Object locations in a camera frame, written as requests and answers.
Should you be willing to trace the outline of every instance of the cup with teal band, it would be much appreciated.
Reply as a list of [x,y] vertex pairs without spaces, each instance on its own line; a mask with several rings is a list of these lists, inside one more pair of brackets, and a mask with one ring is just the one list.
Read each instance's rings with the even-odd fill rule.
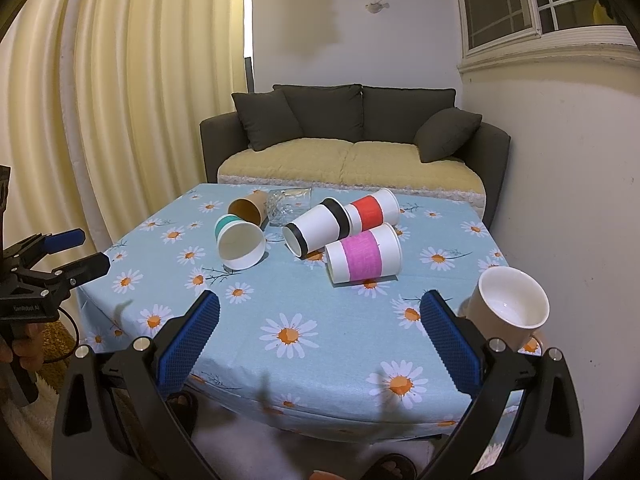
[[262,229],[236,215],[221,216],[214,233],[220,259],[231,270],[248,269],[264,255],[267,241]]

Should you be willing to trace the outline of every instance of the cup with black stripe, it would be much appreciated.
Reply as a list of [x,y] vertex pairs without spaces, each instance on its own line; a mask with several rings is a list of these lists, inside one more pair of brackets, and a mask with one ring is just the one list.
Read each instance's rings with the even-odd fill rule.
[[349,235],[351,224],[344,207],[335,198],[325,198],[319,205],[282,228],[289,250],[299,258]]

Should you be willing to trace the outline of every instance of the table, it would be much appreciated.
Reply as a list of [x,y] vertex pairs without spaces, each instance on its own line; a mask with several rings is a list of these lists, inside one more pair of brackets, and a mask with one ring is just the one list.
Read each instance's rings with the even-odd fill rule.
[[[190,377],[206,396],[327,440],[450,433],[470,397],[456,390],[418,304],[436,288],[457,312],[482,270],[507,264],[471,206],[398,195],[400,275],[337,286],[322,253],[299,260],[276,227],[265,228],[259,264],[238,272],[222,266],[213,225],[255,189],[266,188],[201,184],[109,248],[108,275],[79,289],[86,341],[114,351],[153,336],[210,288],[220,298],[220,323]],[[347,204],[365,194],[315,188],[312,203],[334,196]],[[513,394],[507,411],[518,400]]]

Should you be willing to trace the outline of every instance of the white wall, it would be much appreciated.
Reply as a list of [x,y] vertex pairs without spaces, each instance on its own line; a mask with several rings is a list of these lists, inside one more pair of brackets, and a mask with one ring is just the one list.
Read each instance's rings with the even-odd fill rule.
[[588,478],[640,402],[640,71],[549,62],[463,83],[464,107],[513,139],[492,232],[548,293]]
[[274,83],[456,88],[458,0],[253,0],[257,92]]

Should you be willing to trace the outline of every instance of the white mug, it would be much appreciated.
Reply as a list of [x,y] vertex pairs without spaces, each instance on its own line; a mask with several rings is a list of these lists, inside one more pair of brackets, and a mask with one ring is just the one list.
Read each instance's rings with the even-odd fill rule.
[[466,308],[485,339],[498,337],[518,351],[549,317],[549,300],[540,284],[513,267],[489,267],[480,275]]

